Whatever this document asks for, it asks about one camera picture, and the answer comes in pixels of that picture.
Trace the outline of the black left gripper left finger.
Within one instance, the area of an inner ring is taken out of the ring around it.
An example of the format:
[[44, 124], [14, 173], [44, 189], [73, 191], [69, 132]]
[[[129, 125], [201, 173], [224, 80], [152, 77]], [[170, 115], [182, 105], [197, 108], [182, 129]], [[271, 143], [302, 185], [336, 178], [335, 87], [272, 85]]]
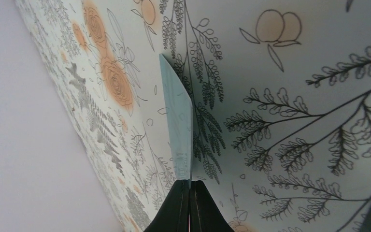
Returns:
[[145, 232], [189, 231], [189, 181], [176, 180]]

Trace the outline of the floral table cover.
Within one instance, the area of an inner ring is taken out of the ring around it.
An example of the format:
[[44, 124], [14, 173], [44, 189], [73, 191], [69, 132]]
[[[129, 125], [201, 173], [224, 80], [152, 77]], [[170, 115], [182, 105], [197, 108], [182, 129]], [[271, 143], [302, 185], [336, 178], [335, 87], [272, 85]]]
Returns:
[[178, 180], [162, 54], [234, 232], [371, 232], [371, 0], [15, 4], [123, 231]]

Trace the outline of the teal magnetic stripe card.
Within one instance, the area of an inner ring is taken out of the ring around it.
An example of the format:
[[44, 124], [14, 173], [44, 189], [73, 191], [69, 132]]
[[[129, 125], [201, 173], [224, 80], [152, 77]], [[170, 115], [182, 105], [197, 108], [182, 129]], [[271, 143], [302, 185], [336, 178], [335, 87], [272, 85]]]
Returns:
[[193, 148], [193, 105], [180, 78], [159, 54], [169, 144], [176, 178], [191, 185]]

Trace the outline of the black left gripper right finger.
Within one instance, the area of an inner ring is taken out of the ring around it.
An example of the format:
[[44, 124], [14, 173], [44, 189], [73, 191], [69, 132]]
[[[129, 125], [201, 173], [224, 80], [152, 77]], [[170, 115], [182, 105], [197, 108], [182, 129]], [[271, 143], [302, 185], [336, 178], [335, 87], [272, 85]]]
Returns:
[[191, 232], [233, 232], [204, 182], [191, 182], [189, 197]]

